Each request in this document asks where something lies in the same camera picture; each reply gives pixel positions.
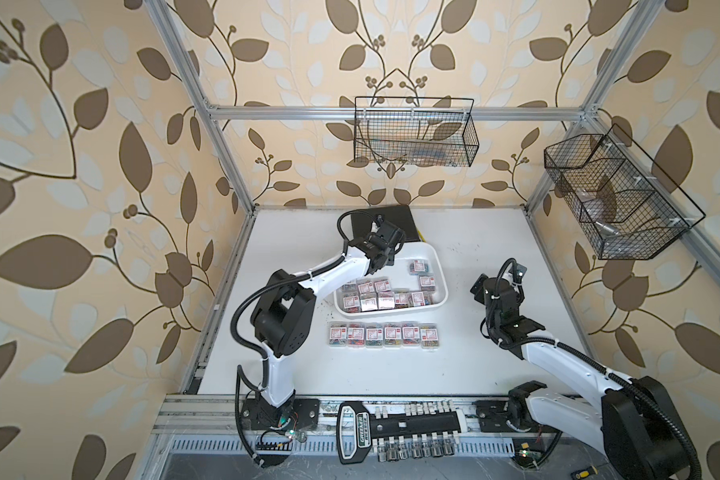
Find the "white plastic storage tray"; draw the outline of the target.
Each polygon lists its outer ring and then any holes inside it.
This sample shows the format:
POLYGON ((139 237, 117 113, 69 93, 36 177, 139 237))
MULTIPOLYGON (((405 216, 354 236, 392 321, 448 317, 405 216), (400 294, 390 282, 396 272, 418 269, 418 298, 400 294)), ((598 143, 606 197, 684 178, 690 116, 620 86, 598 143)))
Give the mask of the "white plastic storage tray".
POLYGON ((374 317, 388 315, 402 315, 406 313, 420 313, 433 311, 442 307, 449 299, 449 289, 445 278, 445 272, 441 265, 440 258, 434 247, 425 242, 406 243, 399 254, 396 255, 392 266, 386 266, 377 274, 362 278, 362 281, 373 279, 386 279, 395 290, 418 291, 420 281, 410 272, 409 265, 414 261, 423 261, 429 267, 429 276, 434 278, 434 290, 430 291, 431 303, 423 306, 411 306, 408 308, 385 309, 374 311, 349 312, 344 309, 343 292, 336 290, 330 299, 333 301, 336 310, 345 317, 352 320, 365 320, 374 317))

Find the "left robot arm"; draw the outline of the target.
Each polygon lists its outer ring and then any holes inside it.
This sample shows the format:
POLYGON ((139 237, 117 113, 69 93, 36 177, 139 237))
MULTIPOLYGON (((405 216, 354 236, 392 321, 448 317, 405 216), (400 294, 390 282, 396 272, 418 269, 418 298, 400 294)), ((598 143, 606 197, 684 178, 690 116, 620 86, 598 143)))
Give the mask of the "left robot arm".
POLYGON ((264 434, 297 426, 293 369, 287 359, 307 340, 316 306, 339 287, 392 266, 407 241, 404 229, 382 214, 367 210, 342 213, 336 228, 340 252, 310 269, 273 272, 267 283, 246 297, 233 311, 230 334, 240 346, 257 353, 262 378, 253 383, 241 365, 236 367, 234 421, 244 451, 254 465, 266 469, 280 463, 273 454, 255 450, 243 425, 245 386, 254 395, 253 413, 262 417, 264 434))

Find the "paper clip box removed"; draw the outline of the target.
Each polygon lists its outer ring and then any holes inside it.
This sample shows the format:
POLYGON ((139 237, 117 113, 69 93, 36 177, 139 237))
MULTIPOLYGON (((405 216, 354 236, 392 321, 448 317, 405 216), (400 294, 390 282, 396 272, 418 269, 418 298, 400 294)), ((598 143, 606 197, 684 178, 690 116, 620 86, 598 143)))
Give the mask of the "paper clip box removed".
POLYGON ((385 348, 397 348, 403 344, 402 326, 397 323, 383 325, 383 345, 385 348))
POLYGON ((435 324, 421 324, 419 326, 420 345, 425 350, 436 350, 440 347, 440 335, 435 324))
POLYGON ((346 347, 348 342, 348 325, 341 322, 333 322, 328 325, 328 346, 346 347))
POLYGON ((364 348, 366 345, 366 326, 361 323, 350 323, 347 326, 347 345, 364 348))
POLYGON ((372 323, 365 326, 365 347, 382 348, 384 346, 384 329, 381 325, 372 323))
POLYGON ((402 344, 405 347, 419 347, 421 344, 420 326, 417 323, 407 322, 401 325, 402 344))

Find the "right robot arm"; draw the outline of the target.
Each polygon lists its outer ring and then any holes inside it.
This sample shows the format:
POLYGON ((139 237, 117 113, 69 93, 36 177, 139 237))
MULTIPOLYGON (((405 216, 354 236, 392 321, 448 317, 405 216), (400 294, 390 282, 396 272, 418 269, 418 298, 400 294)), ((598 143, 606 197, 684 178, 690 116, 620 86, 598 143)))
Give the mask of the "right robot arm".
POLYGON ((681 472, 701 478, 697 449, 658 380, 612 370, 522 315, 524 291, 517 281, 480 275, 470 292, 485 308, 484 338, 576 394, 525 382, 508 394, 509 427, 526 432, 547 426, 572 436, 603 454, 624 479, 669 479, 681 472))

